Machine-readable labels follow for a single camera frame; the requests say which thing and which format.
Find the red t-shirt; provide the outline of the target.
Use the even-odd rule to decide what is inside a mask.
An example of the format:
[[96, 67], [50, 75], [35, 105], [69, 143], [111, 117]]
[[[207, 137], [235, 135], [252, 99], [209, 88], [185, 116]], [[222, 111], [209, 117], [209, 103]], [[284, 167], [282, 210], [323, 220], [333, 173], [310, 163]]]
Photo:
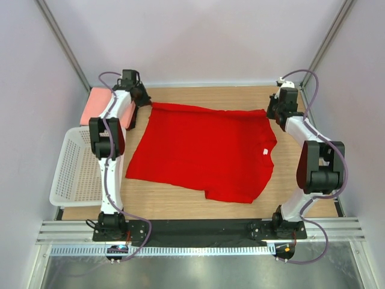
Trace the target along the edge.
[[273, 175], [276, 144], [263, 109], [155, 102], [126, 177], [203, 191], [211, 200], [250, 204]]

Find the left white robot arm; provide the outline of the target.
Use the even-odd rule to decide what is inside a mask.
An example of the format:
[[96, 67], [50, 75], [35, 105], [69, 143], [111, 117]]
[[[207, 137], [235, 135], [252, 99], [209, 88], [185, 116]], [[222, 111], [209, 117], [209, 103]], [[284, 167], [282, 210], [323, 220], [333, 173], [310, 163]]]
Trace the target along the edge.
[[102, 79], [107, 74], [102, 72], [99, 81], [110, 90], [111, 99], [100, 115], [88, 123], [91, 151], [102, 177], [102, 204], [97, 222], [92, 225], [93, 240], [122, 241], [129, 233], [120, 195], [126, 131], [135, 128], [139, 108], [152, 101], [137, 70], [111, 72], [118, 76], [113, 87]]

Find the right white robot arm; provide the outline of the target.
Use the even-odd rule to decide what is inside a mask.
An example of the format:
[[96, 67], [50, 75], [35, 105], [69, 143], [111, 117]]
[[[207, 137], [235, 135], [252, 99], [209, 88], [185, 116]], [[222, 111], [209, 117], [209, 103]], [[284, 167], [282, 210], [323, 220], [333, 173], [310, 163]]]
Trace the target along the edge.
[[341, 189], [345, 180], [341, 141], [331, 141], [315, 129], [298, 111], [298, 90], [287, 83], [271, 95], [266, 116], [275, 120], [301, 146], [296, 180], [297, 188], [272, 216], [271, 232], [279, 239], [289, 239], [304, 232], [304, 215], [314, 202]]

